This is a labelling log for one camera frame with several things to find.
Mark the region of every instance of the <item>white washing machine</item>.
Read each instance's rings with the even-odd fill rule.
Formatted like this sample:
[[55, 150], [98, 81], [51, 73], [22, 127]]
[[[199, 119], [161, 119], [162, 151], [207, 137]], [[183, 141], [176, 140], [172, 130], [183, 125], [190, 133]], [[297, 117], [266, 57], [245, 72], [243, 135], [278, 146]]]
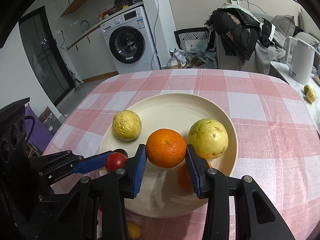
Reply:
[[101, 26], [119, 74], [158, 70], [160, 64], [144, 7], [126, 11]]

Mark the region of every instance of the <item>faucet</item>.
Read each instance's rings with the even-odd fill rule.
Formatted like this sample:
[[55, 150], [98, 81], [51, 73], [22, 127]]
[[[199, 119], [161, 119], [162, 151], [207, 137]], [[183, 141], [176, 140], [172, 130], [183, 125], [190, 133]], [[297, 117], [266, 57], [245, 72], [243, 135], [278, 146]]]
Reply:
[[80, 26], [82, 25], [82, 23], [83, 22], [86, 22], [87, 23], [87, 25], [88, 25], [88, 27], [89, 27], [89, 29], [90, 29], [90, 24], [89, 24], [89, 22], [88, 21], [86, 21], [86, 20], [84, 20], [84, 21], [82, 21], [81, 23], [80, 23]]

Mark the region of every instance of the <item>gray tile floor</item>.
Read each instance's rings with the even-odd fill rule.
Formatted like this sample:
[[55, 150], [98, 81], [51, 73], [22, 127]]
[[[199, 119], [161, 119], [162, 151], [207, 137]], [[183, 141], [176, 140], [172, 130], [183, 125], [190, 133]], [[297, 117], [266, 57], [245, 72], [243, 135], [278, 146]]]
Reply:
[[82, 102], [83, 99], [90, 92], [97, 87], [101, 82], [106, 79], [100, 79], [92, 82], [85, 83], [76, 93], [74, 93], [58, 110], [63, 115], [69, 115], [76, 109], [76, 107]]

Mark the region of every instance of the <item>orange fruit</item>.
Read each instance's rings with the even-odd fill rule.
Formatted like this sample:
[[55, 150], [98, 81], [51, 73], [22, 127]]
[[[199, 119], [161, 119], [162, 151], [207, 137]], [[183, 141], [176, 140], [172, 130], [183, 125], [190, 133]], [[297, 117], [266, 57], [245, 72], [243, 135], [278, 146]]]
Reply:
[[187, 164], [183, 163], [177, 169], [177, 181], [180, 187], [184, 189], [187, 193], [193, 193], [192, 184], [189, 177], [189, 172], [187, 169]]
[[149, 161], [161, 168], [172, 168], [181, 163], [186, 155], [187, 145], [184, 138], [170, 129], [153, 132], [146, 143]]

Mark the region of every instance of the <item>white pitcher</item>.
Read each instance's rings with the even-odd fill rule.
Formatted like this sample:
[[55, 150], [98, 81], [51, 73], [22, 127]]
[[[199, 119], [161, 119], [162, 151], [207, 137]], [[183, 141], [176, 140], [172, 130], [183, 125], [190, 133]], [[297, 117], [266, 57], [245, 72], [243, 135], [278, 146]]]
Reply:
[[[289, 59], [293, 46], [292, 59]], [[302, 85], [308, 85], [315, 58], [315, 53], [320, 53], [310, 44], [298, 38], [289, 37], [284, 60], [289, 67], [289, 74]]]

